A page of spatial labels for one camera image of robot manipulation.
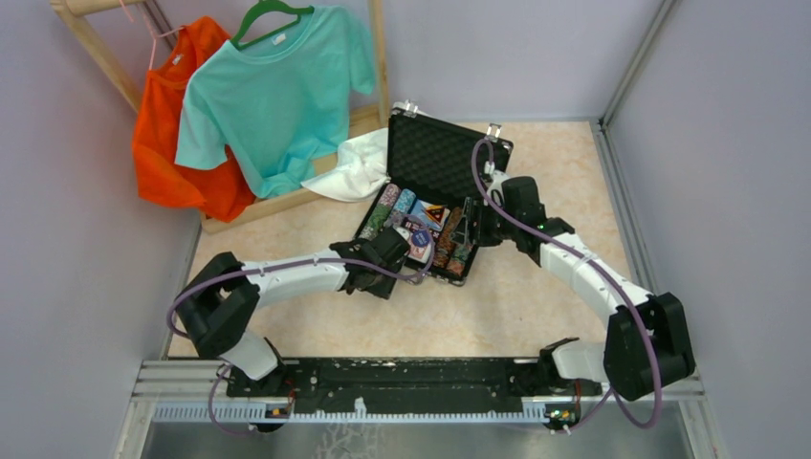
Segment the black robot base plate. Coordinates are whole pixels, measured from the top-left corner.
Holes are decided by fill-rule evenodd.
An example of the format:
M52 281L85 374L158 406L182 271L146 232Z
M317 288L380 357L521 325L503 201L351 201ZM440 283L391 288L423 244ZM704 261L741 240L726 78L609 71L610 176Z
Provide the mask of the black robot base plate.
M533 397L600 396L599 383L567 382L536 358L299 358L254 381L238 368L227 377L233 398L278 397L295 414L517 413Z

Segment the black poker set case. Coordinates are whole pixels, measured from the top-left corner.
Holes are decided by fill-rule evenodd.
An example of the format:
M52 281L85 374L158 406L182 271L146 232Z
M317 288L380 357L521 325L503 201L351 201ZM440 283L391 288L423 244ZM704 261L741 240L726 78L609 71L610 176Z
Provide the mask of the black poker set case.
M498 125L490 124L484 134L419 114L411 103L393 107L388 120L387 181L374 196L356 235L389 183L450 212L454 208L469 211L474 201L482 199L471 172L471 152L483 138L493 144L495 168L504 172L514 143L500 137Z

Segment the blue small blind button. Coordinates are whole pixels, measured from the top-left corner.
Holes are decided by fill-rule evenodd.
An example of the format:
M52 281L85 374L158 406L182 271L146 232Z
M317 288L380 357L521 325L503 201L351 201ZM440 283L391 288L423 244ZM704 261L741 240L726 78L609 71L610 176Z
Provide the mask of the blue small blind button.
M410 242L416 248L427 248L432 242L431 234L427 229L417 229L412 232Z

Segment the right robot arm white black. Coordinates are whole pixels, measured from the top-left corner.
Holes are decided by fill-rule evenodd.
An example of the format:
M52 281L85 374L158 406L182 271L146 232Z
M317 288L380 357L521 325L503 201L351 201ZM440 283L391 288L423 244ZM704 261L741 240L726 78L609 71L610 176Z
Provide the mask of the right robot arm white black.
M533 178L496 171L474 179L481 196L468 226L474 244L514 242L606 329L603 342L562 339L543 348L538 380L544 390L562 394L575 380L588 380L636 401L694 373L684 307L674 294L656 295L608 266L568 222L547 215Z

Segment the red playing card deck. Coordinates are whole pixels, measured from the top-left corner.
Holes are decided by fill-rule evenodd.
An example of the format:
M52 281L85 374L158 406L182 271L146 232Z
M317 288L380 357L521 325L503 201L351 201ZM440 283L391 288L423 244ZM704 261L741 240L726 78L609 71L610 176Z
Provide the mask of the red playing card deck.
M419 247L415 245L409 246L408 258L418 263L426 264L429 261L431 254L431 245Z

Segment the red black triangular card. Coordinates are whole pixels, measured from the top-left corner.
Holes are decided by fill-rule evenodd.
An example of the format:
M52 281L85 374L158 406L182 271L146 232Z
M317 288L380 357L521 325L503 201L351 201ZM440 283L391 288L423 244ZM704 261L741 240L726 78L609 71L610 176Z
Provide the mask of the red black triangular card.
M441 230L449 216L449 210L443 206L429 206L423 209L424 222L432 230Z

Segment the blue playing card box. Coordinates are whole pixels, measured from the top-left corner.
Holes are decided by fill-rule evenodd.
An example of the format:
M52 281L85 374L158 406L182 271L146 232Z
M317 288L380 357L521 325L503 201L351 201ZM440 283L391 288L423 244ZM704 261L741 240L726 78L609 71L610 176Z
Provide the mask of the blue playing card box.
M411 210L410 210L409 214L410 214L410 215L413 215L413 216L414 216L414 217L416 217L416 218L417 218L419 221L421 221L421 222L423 222L423 223L425 224L425 222L424 222L424 216L423 216L423 209L424 209L425 207L429 207L429 206L443 206L443 205L434 205L434 204L431 204L431 203L429 203L429 202L427 202L427 201L423 201L423 200L416 200L416 201L414 202L414 204L413 204L413 206L412 206L412 208L411 208Z

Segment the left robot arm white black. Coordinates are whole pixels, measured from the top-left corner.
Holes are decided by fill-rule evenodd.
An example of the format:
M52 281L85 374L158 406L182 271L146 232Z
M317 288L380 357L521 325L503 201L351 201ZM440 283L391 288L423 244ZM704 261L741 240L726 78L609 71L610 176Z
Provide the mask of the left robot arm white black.
M284 388L287 371L270 342L249 330L254 312L300 295L374 289L399 278L408 251L404 231L385 229L372 239L273 262L220 253L178 295L168 316L180 320L199 357L230 364L261 394L273 396Z

